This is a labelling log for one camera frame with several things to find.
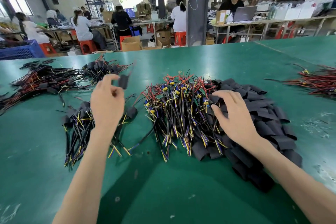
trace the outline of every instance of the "hand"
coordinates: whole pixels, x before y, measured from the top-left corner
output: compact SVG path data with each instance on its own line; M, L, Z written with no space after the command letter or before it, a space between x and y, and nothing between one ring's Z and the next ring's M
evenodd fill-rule
M218 106L211 105L220 126L228 137L250 151L256 141L259 141L262 137L258 135L254 127L242 96L238 92L230 90L219 90L212 94L224 99L229 113L229 118L226 118Z
M96 128L107 133L114 133L124 113L124 91L111 85L112 80L118 79L119 76L116 74L105 75L91 94L90 106Z

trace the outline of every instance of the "green workbench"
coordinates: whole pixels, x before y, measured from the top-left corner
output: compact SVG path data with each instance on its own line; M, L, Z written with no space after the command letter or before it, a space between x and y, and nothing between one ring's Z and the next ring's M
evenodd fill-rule
M336 36L307 37L241 44L206 45L165 50L117 52L106 60L136 61L125 95L140 94L150 83L178 71L212 79L234 78L269 91L292 121L303 169L336 191L336 105L330 99L308 95L303 89L263 78L297 78L297 63L314 70L317 64L334 66ZM75 67L99 55L57 57L54 67ZM9 83L27 73L27 60L0 62L0 94ZM79 107L90 92L63 94L67 105ZM125 126L122 141L132 147L151 128L142 103L133 123ZM58 96L41 95L20 103L0 116L0 223L51 223L78 167L64 168L64 110ZM154 136L129 157L107 159L98 223L309 223L287 193L276 185L258 191L232 170L225 158L197 161L179 145L163 161Z

